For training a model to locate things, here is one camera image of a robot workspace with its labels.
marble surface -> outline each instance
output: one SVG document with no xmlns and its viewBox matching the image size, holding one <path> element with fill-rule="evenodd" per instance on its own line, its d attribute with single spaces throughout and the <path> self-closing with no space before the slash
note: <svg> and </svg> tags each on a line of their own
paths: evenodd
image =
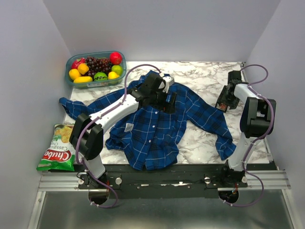
<svg viewBox="0 0 305 229">
<path fill-rule="evenodd" d="M 155 65 L 163 73 L 169 73 L 175 78 L 175 82 L 188 86 L 211 106 L 215 106 L 223 86 L 227 84 L 228 72 L 241 69 L 239 63 L 236 62 L 127 62 L 127 69 L 142 63 Z M 134 70 L 130 74 L 128 82 L 138 79 L 151 69 L 153 68 L 141 67 Z M 97 98 L 123 87 L 122 82 L 120 85 L 110 87 L 83 90 L 73 88 L 71 100 L 82 101 L 89 105 Z M 240 102 L 235 110 L 228 110 L 224 114 L 235 144 L 237 144 L 240 137 L 239 121 L 242 111 L 243 104 Z M 71 124 L 74 123 L 74 120 L 66 115 L 64 122 Z M 108 138 L 109 130 L 104 134 L 104 139 Z M 186 132 L 178 144 L 178 164 L 224 163 L 215 148 L 216 138 L 216 135 L 205 132 L 191 122 L 187 122 Z M 108 150 L 104 147 L 101 156 L 104 164 L 128 163 L 124 152 L 120 150 Z M 269 163 L 263 141 L 256 146 L 249 163 Z"/>
</svg>

chip bag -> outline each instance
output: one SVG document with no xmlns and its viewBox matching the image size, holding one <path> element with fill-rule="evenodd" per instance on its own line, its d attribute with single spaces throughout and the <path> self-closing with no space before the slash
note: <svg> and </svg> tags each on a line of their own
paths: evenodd
<svg viewBox="0 0 305 229">
<path fill-rule="evenodd" d="M 44 153 L 37 170 L 63 169 L 74 171 L 75 149 L 69 142 L 74 125 L 55 125 L 50 147 Z"/>
</svg>

green lime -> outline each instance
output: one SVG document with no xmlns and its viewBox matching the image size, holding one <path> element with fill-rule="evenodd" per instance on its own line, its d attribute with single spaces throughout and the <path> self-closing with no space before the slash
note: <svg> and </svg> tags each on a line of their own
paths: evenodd
<svg viewBox="0 0 305 229">
<path fill-rule="evenodd" d="M 118 75 L 122 75 L 123 68 L 120 65 L 114 65 L 112 66 L 111 71 L 117 73 Z"/>
<path fill-rule="evenodd" d="M 108 80 L 108 76 L 105 73 L 96 73 L 94 75 L 94 81 Z"/>
</svg>

plastic container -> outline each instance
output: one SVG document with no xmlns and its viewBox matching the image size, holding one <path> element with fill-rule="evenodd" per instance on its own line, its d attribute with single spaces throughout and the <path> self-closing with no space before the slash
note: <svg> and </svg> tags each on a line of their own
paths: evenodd
<svg viewBox="0 0 305 229">
<path fill-rule="evenodd" d="M 75 60 L 80 58 L 87 58 L 88 56 L 94 57 L 94 58 L 109 58 L 110 54 L 114 51 L 110 52 L 93 52 L 93 53 L 87 53 L 87 54 L 79 54 L 71 57 L 67 63 L 66 63 L 66 74 L 65 79 L 67 83 L 71 86 L 74 86 L 79 89 L 87 89 L 87 88 L 93 88 L 93 87 L 105 87 L 105 86 L 113 86 L 121 83 L 123 81 L 123 78 L 126 75 L 126 60 L 124 55 L 121 52 L 118 52 L 122 56 L 122 62 L 120 63 L 120 66 L 123 68 L 123 73 L 120 75 L 119 78 L 113 79 L 113 80 L 103 80 L 103 81 L 92 81 L 88 83 L 73 83 L 73 80 L 69 76 L 69 71 L 71 70 L 72 64 Z"/>
</svg>

white enclosure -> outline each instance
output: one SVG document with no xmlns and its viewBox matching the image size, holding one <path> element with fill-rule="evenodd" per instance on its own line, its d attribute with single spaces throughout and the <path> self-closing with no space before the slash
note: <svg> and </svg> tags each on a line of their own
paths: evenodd
<svg viewBox="0 0 305 229">
<path fill-rule="evenodd" d="M 129 61 L 265 65 L 270 77 L 255 89 L 277 101 L 268 140 L 304 220 L 304 12 L 303 0 L 2 2 L 1 228 L 28 226 L 41 177 L 35 168 L 52 126 L 63 121 L 58 99 L 71 93 L 63 78 L 67 59 L 108 50 Z M 251 68 L 246 74 L 253 82 L 264 73 Z"/>
</svg>

